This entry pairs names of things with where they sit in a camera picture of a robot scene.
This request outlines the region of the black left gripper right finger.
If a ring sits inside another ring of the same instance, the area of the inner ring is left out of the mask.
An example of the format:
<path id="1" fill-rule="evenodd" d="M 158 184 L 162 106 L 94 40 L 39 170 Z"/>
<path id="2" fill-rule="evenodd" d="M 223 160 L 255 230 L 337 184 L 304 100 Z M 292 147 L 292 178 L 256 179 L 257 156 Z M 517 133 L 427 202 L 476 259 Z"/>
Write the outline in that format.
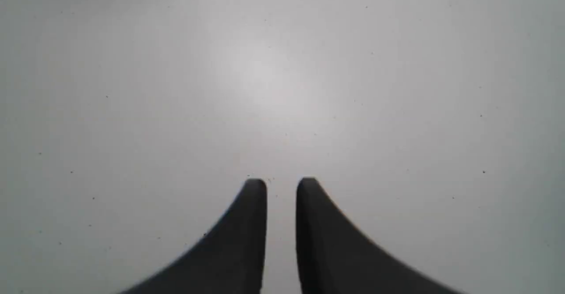
<path id="1" fill-rule="evenodd" d="M 313 177 L 295 203 L 295 242 L 304 294 L 454 294 L 367 238 Z"/>

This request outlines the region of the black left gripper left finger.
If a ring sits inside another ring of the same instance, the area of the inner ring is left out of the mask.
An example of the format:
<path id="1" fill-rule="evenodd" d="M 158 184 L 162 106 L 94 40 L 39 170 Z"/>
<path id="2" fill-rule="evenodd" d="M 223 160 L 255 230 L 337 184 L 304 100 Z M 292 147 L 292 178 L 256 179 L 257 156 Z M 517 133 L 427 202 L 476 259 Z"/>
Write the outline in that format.
<path id="1" fill-rule="evenodd" d="M 248 179 L 225 214 L 172 264 L 128 294 L 259 294 L 267 235 L 267 187 Z"/>

